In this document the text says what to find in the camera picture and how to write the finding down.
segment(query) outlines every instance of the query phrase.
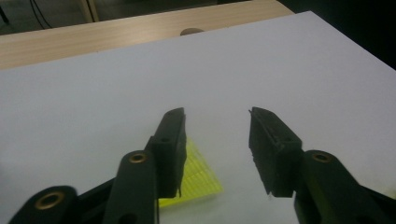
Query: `brass insert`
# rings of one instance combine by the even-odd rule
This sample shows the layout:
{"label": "brass insert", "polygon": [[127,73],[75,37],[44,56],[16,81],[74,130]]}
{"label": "brass insert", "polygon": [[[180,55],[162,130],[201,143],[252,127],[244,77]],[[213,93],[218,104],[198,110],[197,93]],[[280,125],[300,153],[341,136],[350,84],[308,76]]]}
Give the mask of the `brass insert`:
{"label": "brass insert", "polygon": [[129,158],[129,161],[131,163],[139,163],[139,162],[143,162],[147,159],[146,154],[143,153],[138,153],[138,154],[134,154],[133,156],[131,156]]}
{"label": "brass insert", "polygon": [[35,208],[45,210],[54,207],[64,200],[64,193],[61,191],[50,192],[35,202]]}
{"label": "brass insert", "polygon": [[326,153],[321,153],[321,152],[312,154],[312,158],[315,161],[320,161],[320,162],[324,162],[324,163],[330,162],[332,160],[332,156],[330,156],[329,154],[326,154]]}

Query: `dark cable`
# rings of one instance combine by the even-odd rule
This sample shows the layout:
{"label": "dark cable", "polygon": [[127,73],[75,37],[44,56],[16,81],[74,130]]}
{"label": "dark cable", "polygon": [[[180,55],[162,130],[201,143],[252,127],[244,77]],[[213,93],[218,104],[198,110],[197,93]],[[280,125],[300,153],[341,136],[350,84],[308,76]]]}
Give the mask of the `dark cable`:
{"label": "dark cable", "polygon": [[[33,0],[30,0],[30,6],[32,7],[33,13],[35,13],[35,7],[33,7]],[[38,24],[40,24],[42,29],[46,29],[43,24],[41,24],[41,21],[38,19],[37,14],[35,13],[35,19],[38,21]]]}
{"label": "dark cable", "polygon": [[46,18],[44,17],[43,13],[41,12],[40,7],[38,7],[37,2],[35,0],[33,0],[33,2],[35,3],[35,7],[37,8],[41,17],[43,18],[43,21],[48,25],[49,28],[52,28],[52,26],[50,26],[50,24],[47,22]]}

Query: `yellow grid object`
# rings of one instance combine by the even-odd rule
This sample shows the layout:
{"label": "yellow grid object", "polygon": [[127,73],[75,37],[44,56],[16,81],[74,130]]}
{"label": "yellow grid object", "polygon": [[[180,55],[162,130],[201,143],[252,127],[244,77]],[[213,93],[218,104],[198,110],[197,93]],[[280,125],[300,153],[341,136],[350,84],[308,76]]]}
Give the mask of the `yellow grid object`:
{"label": "yellow grid object", "polygon": [[183,203],[192,199],[223,191],[213,171],[207,165],[196,145],[188,138],[186,144],[187,159],[181,182],[181,197],[160,199],[160,207]]}

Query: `wooden surface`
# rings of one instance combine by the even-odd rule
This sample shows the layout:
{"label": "wooden surface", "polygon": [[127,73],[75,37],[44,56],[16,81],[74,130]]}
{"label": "wooden surface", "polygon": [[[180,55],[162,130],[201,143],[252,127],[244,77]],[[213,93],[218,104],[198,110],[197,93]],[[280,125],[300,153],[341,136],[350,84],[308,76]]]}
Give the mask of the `wooden surface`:
{"label": "wooden surface", "polygon": [[293,14],[275,0],[200,7],[114,21],[0,36],[0,69],[214,30]]}

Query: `dark floor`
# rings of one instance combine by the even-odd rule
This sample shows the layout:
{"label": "dark floor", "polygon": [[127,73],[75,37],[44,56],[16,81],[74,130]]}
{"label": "dark floor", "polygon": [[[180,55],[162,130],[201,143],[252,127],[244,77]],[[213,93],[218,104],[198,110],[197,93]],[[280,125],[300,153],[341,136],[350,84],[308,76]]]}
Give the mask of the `dark floor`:
{"label": "dark floor", "polygon": [[[35,0],[51,27],[85,23],[77,0]],[[162,11],[215,5],[214,0],[95,0],[100,21],[115,20]],[[29,0],[1,0],[0,7],[9,24],[0,21],[0,35],[9,35],[43,29],[35,18]],[[45,28],[48,25],[37,16]]]}

